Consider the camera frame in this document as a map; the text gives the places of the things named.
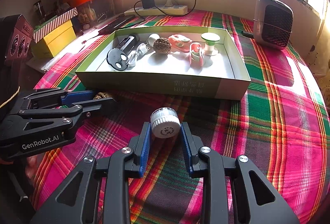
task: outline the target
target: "black mesh grille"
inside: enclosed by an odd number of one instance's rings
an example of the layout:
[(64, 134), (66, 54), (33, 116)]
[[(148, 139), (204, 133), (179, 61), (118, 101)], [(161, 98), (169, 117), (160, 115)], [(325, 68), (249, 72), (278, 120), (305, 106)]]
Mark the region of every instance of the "black mesh grille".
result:
[(287, 46), (291, 34), (292, 20), (292, 14), (274, 5), (267, 5), (264, 19), (266, 24), (263, 26), (262, 39), (278, 46)]

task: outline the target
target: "blue gripper pad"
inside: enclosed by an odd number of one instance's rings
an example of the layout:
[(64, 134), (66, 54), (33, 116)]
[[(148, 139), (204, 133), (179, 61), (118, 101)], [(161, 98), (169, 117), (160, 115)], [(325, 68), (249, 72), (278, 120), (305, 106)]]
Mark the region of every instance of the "blue gripper pad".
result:
[(186, 170), (187, 170), (189, 176), (191, 177), (192, 174), (193, 174), (192, 154), (191, 154), (191, 151), (190, 151), (189, 143), (188, 143), (188, 140), (187, 140), (187, 135), (185, 133), (183, 124), (184, 123), (181, 124), (182, 151), (183, 151), (183, 154), (184, 154), (184, 163), (185, 163), (185, 166), (186, 166)]
[(151, 123), (148, 124), (148, 128), (146, 130), (146, 136), (143, 141), (142, 151), (140, 155), (140, 168), (139, 168), (139, 176), (143, 177), (143, 174), (146, 171), (146, 164), (148, 161), (149, 150), (150, 150), (150, 140), (151, 140)]
[(62, 99), (62, 105), (67, 105), (68, 107), (71, 107), (72, 103), (93, 100), (96, 94), (96, 91), (70, 92), (67, 93), (64, 99)]

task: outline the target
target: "striped tablecloth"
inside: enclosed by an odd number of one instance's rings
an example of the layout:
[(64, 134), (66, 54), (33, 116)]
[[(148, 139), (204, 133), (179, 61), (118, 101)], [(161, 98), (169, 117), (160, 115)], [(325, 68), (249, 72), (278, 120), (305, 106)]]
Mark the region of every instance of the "striped tablecloth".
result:
[[(289, 46), (276, 51), (241, 36), (253, 22), (225, 14), (194, 11), (188, 16), (148, 17), (148, 26), (189, 25), (225, 28), (234, 38), (251, 77), (242, 101), (116, 92), (123, 101), (109, 117), (87, 120), (74, 144), (45, 154), (34, 179), (37, 209), (86, 155), (110, 156), (140, 134), (144, 121), (160, 107), (175, 109), (194, 135), (222, 155), (247, 155), (285, 198), (301, 223), (315, 213), (329, 190), (329, 117), (320, 90), (304, 61)], [(100, 45), (66, 54), (36, 88), (84, 90), (75, 74), (81, 61)], [(143, 179), (129, 181), (132, 223), (198, 223), (202, 179), (190, 179), (177, 137), (155, 139)], [(101, 191), (99, 221), (102, 221)], [(228, 192), (229, 208), (232, 200)]]

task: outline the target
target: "shallow cardboard box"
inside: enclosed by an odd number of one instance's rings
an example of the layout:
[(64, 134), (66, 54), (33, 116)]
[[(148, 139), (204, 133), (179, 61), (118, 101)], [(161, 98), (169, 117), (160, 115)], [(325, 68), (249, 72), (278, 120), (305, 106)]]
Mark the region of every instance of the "shallow cardboard box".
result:
[[(149, 35), (161, 37), (182, 34), (203, 43), (201, 33), (213, 32), (221, 37), (216, 43), (219, 53), (205, 56), (203, 68), (191, 67), (189, 53), (156, 54), (152, 49), (140, 58), (136, 66), (126, 71), (115, 71), (106, 61), (108, 51), (131, 33), (145, 42)], [(160, 26), (123, 29), (112, 33), (80, 65), (76, 74), (84, 86), (103, 90), (176, 94), (195, 97), (241, 100), (250, 76), (227, 30), (211, 27)]]
[(75, 39), (71, 20), (68, 20), (34, 44), (32, 54), (36, 58), (52, 58)]

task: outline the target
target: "black power adapter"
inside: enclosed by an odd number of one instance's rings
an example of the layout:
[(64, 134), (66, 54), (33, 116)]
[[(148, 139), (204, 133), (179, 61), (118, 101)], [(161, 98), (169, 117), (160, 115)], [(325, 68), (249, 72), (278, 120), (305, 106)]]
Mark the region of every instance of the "black power adapter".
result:
[(142, 1), (142, 7), (144, 9), (155, 7), (155, 0), (141, 0), (141, 1)]

